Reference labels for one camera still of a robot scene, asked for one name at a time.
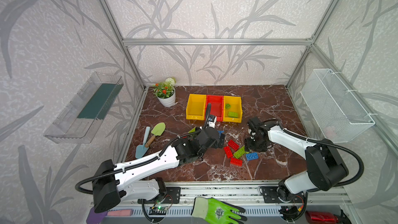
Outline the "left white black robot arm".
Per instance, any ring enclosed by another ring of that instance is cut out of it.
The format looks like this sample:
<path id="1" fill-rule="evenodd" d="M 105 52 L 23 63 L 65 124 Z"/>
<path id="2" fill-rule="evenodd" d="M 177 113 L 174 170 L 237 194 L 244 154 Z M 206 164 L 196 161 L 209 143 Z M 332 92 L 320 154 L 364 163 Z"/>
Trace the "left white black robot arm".
<path id="1" fill-rule="evenodd" d="M 117 164 L 104 161 L 94 176 L 78 182 L 75 189 L 93 197 L 95 213 L 109 211 L 123 201 L 164 199 L 167 190 L 163 180 L 146 181 L 147 177 L 193 163 L 208 149 L 222 148 L 224 140 L 215 128 L 197 128 L 169 141 L 159 152 L 140 159 Z"/>

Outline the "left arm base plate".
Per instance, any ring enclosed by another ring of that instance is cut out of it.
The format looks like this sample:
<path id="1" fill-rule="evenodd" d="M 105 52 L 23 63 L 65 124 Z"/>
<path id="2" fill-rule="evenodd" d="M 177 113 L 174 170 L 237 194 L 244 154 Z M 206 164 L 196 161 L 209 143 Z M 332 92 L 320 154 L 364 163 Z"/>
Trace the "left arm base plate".
<path id="1" fill-rule="evenodd" d="M 153 200 L 142 200 L 139 199 L 138 203 L 141 204 L 178 204 L 181 197 L 181 187 L 166 187 L 167 193 L 160 193 Z"/>

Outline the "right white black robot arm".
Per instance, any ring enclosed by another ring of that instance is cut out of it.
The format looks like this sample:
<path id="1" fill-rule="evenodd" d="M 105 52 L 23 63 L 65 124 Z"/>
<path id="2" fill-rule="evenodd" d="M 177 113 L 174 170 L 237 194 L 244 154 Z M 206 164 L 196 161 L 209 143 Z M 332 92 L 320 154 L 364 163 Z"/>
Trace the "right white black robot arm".
<path id="1" fill-rule="evenodd" d="M 350 185 L 358 181 L 365 170 L 364 162 L 354 151 L 331 140 L 314 140 L 281 126 L 278 119 L 261 121 L 258 117 L 248 120 L 250 136 L 245 139 L 246 151 L 265 152 L 273 144 L 282 145 L 306 161 L 304 172 L 289 176 L 279 182 L 276 190 L 280 201 L 289 203 L 302 192 L 328 191 L 333 187 Z M 350 179 L 349 169 L 340 152 L 353 156 L 358 172 Z"/>

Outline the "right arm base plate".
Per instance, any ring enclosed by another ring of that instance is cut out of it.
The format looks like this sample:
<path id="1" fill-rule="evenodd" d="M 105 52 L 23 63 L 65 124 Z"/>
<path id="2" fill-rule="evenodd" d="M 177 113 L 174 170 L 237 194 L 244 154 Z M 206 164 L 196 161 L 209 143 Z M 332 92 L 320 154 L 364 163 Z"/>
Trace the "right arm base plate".
<path id="1" fill-rule="evenodd" d="M 293 203 L 304 200 L 304 193 L 292 194 L 284 187 L 261 186 L 259 192 L 265 203 Z"/>

